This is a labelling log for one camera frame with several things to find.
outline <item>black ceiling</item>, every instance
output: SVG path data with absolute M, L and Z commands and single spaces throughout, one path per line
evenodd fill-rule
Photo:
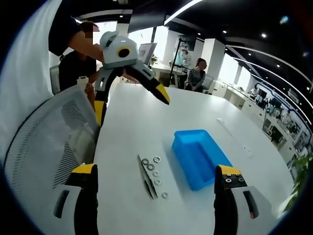
M 185 5 L 190 0 L 167 1 L 168 15 L 174 13 L 178 8 Z M 110 9 L 134 9 L 148 0 L 129 0 L 128 5 L 120 5 L 112 0 L 71 0 L 73 16 L 81 16 L 87 13 L 110 10 Z M 309 11 L 309 5 L 305 0 L 203 0 L 178 18 L 190 22 L 202 28 L 201 37 L 217 38 L 228 45 L 249 47 L 276 56 L 302 71 L 310 80 L 313 78 L 312 53 L 303 56 L 305 52 L 312 52 L 310 42 L 313 42 L 313 17 Z M 288 16 L 288 22 L 280 24 L 283 16 Z M 98 16 L 94 21 L 118 19 L 118 16 Z M 187 29 L 186 26 L 179 26 L 171 23 L 170 29 L 197 33 L 195 29 Z M 264 67 L 292 83 L 311 102 L 313 95 L 307 91 L 311 84 L 294 69 L 268 56 L 247 51 L 245 49 L 235 50 L 245 59 Z M 238 57 L 228 50 L 231 56 Z M 282 91 L 291 88 L 278 77 L 265 72 L 254 66 L 254 69 L 263 77 L 268 77 L 268 81 Z M 313 120 L 313 110 L 310 105 L 299 95 L 302 103 L 301 109 Z

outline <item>white cup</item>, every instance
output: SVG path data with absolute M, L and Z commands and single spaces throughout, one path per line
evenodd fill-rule
M 80 76 L 77 79 L 77 85 L 79 85 L 81 88 L 83 88 L 83 90 L 85 90 L 88 80 L 89 79 L 86 76 Z

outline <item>blue plastic box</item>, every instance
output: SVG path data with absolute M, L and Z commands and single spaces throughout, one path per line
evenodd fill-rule
M 192 191 L 214 182 L 217 165 L 232 166 L 207 131 L 176 131 L 174 135 L 173 150 Z

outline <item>metal washer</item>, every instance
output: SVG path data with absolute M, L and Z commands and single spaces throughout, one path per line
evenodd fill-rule
M 155 180 L 155 185 L 161 185 L 162 184 L 162 181 L 161 180 Z
M 155 169 L 155 166 L 153 164 L 147 164 L 147 169 L 148 170 L 154 170 Z
M 155 156 L 155 157 L 153 158 L 153 161 L 154 161 L 155 163 L 160 163 L 160 162 L 161 162 L 161 158 L 158 157 L 158 156 Z
M 158 177 L 158 176 L 159 176 L 159 172 L 158 172 L 158 171 L 154 171 L 154 172 L 152 172 L 152 175 L 153 175 L 154 177 Z
M 161 196 L 162 196 L 164 199 L 166 199 L 166 198 L 168 197 L 168 193 L 164 192 L 164 193 L 162 193 Z
M 142 162 L 142 164 L 147 165 L 147 164 L 149 164 L 149 159 L 144 158 L 144 159 L 142 159 L 141 162 Z

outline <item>black shirt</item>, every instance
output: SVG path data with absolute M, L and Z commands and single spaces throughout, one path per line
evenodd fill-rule
M 97 72 L 96 60 L 87 56 L 81 60 L 78 52 L 67 54 L 59 65 L 60 90 L 63 91 L 77 84 L 80 76 L 90 77 Z
M 49 33 L 49 50 L 57 56 L 63 54 L 68 48 L 71 38 L 79 31 L 81 27 L 71 16 L 70 1 L 63 0 L 54 17 Z

